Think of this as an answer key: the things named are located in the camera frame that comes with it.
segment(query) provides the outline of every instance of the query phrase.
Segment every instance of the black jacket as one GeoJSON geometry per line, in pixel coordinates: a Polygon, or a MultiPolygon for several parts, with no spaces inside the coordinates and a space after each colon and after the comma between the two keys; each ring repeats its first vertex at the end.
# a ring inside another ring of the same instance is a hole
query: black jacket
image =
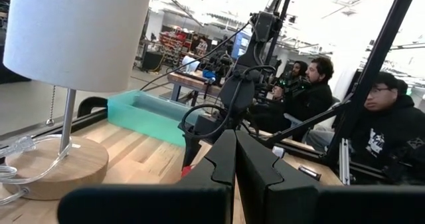
{"type": "Polygon", "coordinates": [[[304,121],[328,110],[332,103],[333,97],[329,85],[318,83],[293,98],[288,97],[285,103],[285,112],[304,121]]]}
{"type": "Polygon", "coordinates": [[[351,134],[353,161],[388,170],[393,181],[410,164],[422,171],[425,164],[425,114],[414,107],[411,97],[402,95],[382,112],[364,110],[351,134]]]}

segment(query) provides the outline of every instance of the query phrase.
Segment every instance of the lamp pull chain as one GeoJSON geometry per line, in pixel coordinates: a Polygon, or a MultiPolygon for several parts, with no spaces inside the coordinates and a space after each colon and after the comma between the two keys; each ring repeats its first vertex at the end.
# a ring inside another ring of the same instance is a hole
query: lamp pull chain
{"type": "Polygon", "coordinates": [[[54,120],[53,120],[53,108],[54,108],[54,95],[56,93],[56,85],[53,86],[53,91],[52,91],[52,101],[50,102],[50,116],[48,118],[48,120],[46,121],[46,126],[51,127],[54,125],[54,120]]]}

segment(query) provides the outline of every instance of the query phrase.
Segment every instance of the man's hand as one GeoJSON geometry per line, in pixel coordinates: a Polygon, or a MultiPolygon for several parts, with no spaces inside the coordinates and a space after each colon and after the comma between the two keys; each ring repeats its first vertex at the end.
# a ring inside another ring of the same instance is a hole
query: man's hand
{"type": "Polygon", "coordinates": [[[273,97],[274,98],[281,98],[283,96],[283,89],[279,86],[273,87],[273,97]]]}

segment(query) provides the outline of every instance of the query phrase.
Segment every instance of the wooden table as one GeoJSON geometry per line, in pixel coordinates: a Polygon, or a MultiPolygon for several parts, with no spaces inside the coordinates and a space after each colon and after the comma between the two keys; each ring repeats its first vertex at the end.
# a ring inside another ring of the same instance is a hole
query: wooden table
{"type": "MultiPolygon", "coordinates": [[[[202,77],[201,71],[196,71],[194,75],[202,77]]],[[[185,87],[195,92],[205,92],[207,85],[200,80],[184,76],[177,73],[168,74],[167,79],[170,83],[174,84],[173,93],[171,95],[171,100],[178,101],[180,96],[181,87],[185,87]]],[[[215,85],[212,85],[208,88],[207,94],[217,97],[220,94],[221,88],[215,85]]]]}
{"type": "MultiPolygon", "coordinates": [[[[138,134],[131,130],[119,128],[106,120],[95,123],[73,133],[94,140],[107,148],[110,155],[108,172],[104,183],[175,183],[180,180],[184,149],[138,134]]],[[[202,148],[193,164],[209,151],[210,145],[202,143],[202,148]]],[[[300,165],[322,173],[321,183],[341,185],[335,174],[321,166],[291,155],[284,158],[290,165],[300,165]]],[[[238,188],[234,202],[234,223],[245,223],[238,188]]],[[[0,188],[0,197],[10,195],[0,188]]],[[[30,201],[19,199],[8,205],[0,206],[1,224],[56,224],[58,201],[30,201]]]]}

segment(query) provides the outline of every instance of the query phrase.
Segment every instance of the white graphic print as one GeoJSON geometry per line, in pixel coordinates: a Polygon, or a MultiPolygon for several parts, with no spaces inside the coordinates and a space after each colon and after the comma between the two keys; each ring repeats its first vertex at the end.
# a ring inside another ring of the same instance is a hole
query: white graphic print
{"type": "Polygon", "coordinates": [[[368,146],[366,149],[375,157],[381,152],[385,143],[384,134],[377,134],[371,128],[371,136],[369,138],[368,146]]]}

